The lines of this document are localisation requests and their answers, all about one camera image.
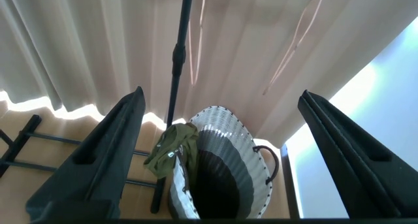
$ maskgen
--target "cloth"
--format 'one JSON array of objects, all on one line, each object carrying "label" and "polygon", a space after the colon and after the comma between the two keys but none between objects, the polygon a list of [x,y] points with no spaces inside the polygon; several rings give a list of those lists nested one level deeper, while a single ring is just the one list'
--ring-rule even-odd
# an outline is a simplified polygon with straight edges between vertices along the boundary
[{"label": "cloth", "polygon": [[192,123],[171,125],[161,135],[151,154],[145,160],[145,167],[154,173],[157,178],[164,178],[174,168],[175,155],[181,154],[182,156],[179,159],[185,164],[190,185],[193,185],[197,175],[196,141],[198,137],[199,132]]}]

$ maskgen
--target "curtain fold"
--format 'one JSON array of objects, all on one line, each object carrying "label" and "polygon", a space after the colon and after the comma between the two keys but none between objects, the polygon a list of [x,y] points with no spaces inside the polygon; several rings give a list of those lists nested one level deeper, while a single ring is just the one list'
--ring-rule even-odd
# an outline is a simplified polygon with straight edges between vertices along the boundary
[{"label": "curtain fold", "polygon": [[[146,111],[165,118],[181,2],[0,0],[0,89],[14,103],[48,96],[55,109],[94,104],[106,114],[141,86]],[[304,42],[263,96],[308,2],[206,0],[199,79],[191,87],[186,61],[174,118],[221,105],[280,147],[304,89],[337,92],[342,83],[324,79],[327,73],[350,69],[339,78],[354,76],[418,12],[413,0],[323,0]],[[193,0],[193,62],[201,5]]]}]

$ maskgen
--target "white wall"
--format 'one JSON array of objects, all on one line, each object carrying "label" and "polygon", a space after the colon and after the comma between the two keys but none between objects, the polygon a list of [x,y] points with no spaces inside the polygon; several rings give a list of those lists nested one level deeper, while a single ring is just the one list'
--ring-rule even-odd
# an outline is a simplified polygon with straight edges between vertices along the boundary
[{"label": "white wall", "polygon": [[[418,19],[330,102],[418,170]],[[305,124],[287,142],[301,217],[348,217]]]}]

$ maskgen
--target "basket handle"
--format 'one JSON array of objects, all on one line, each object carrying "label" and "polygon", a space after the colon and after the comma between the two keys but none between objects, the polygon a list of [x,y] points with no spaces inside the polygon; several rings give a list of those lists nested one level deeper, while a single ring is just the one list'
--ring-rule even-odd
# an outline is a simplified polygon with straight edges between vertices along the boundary
[{"label": "basket handle", "polygon": [[268,146],[254,146],[253,147],[253,151],[254,152],[258,152],[260,149],[266,149],[266,150],[268,150],[272,154],[272,156],[274,158],[274,163],[275,163],[272,176],[271,177],[268,177],[267,180],[266,180],[266,185],[267,185],[267,184],[269,184],[276,177],[277,172],[279,171],[279,165],[280,165],[279,164],[279,158],[277,158],[277,155]]}]

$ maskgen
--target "woven basket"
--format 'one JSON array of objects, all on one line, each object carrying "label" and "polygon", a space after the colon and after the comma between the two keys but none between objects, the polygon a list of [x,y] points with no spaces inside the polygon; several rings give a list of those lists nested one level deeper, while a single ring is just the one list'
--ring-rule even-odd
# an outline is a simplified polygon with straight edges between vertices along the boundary
[{"label": "woven basket", "polygon": [[[256,146],[241,121],[221,106],[202,110],[190,122],[199,130],[197,182],[189,189],[187,171],[177,157],[169,195],[173,217],[260,218],[270,202],[277,156]],[[276,162],[271,177],[261,148]]]}]

